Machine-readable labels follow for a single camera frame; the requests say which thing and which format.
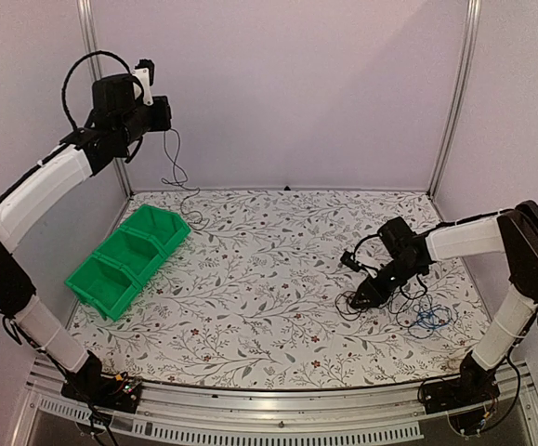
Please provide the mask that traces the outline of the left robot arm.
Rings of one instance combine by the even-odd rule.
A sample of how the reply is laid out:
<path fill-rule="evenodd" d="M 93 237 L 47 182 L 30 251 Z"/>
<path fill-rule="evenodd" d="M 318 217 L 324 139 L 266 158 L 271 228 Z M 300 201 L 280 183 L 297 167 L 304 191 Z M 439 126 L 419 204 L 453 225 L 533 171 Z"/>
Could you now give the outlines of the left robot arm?
<path fill-rule="evenodd" d="M 97 80 L 87 124 L 76 127 L 0 197 L 0 314 L 59 367 L 71 394 L 85 403 L 109 396 L 112 379 L 100 359 L 80 345 L 37 294 L 13 256 L 24 236 L 58 201 L 115 159 L 130 162 L 130 145 L 171 126 L 165 96 L 151 93 L 150 71 L 136 68 Z"/>

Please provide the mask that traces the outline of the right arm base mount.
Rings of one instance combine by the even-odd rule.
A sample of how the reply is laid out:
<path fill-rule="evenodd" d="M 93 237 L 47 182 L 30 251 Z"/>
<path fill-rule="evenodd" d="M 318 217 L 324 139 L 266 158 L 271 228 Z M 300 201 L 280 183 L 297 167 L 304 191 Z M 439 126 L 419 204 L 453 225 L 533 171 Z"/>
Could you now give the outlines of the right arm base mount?
<path fill-rule="evenodd" d="M 478 436 L 495 414 L 500 390 L 493 378 L 482 387 L 463 379 L 426 379 L 417 390 L 417 400 L 426 414 L 445 413 L 450 428 L 462 437 Z"/>

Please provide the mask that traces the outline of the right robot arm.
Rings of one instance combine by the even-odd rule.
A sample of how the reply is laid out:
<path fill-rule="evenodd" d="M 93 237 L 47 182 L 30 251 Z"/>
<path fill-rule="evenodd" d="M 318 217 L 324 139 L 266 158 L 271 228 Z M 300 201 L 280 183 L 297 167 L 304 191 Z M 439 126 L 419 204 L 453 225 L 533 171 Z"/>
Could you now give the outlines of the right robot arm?
<path fill-rule="evenodd" d="M 418 398 L 427 413 L 438 413 L 499 397 L 495 374 L 538 322 L 538 203 L 442 222 L 423 232 L 397 216 L 374 237 L 390 261 L 371 267 L 348 302 L 354 310 L 380 308 L 409 280 L 431 265 L 461 258 L 495 311 L 478 343 L 462 359 L 457 377 L 423 384 Z"/>

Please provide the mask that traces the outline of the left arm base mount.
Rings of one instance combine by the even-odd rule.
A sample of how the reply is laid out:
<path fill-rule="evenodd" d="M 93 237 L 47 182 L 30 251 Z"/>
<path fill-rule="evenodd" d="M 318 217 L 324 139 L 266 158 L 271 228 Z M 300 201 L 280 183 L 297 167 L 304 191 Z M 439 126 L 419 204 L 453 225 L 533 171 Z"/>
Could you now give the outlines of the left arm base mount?
<path fill-rule="evenodd" d="M 123 413 L 137 411 L 143 380 L 127 373 L 70 374 L 62 386 L 61 396 L 96 407 Z"/>

